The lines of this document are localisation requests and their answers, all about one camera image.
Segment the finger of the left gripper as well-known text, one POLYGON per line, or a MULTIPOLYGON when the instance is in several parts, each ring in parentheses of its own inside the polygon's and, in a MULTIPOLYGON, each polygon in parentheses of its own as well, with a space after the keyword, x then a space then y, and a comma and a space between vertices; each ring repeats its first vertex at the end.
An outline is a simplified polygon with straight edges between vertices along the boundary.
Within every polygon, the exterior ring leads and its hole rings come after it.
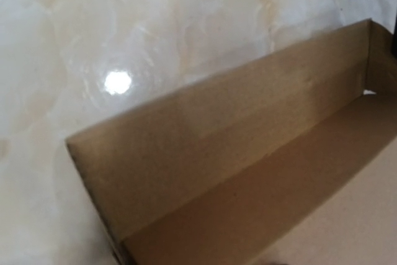
POLYGON ((393 17, 391 47, 396 48, 396 0, 391 0, 391 9, 392 9, 392 17, 393 17))

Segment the brown cardboard box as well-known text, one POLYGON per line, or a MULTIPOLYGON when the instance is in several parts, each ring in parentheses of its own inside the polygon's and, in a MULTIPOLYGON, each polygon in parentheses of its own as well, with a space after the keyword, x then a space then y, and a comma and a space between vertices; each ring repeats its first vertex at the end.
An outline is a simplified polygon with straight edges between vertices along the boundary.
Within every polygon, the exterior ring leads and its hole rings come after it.
POLYGON ((67 141, 120 264, 395 264, 396 59, 372 21, 67 141))

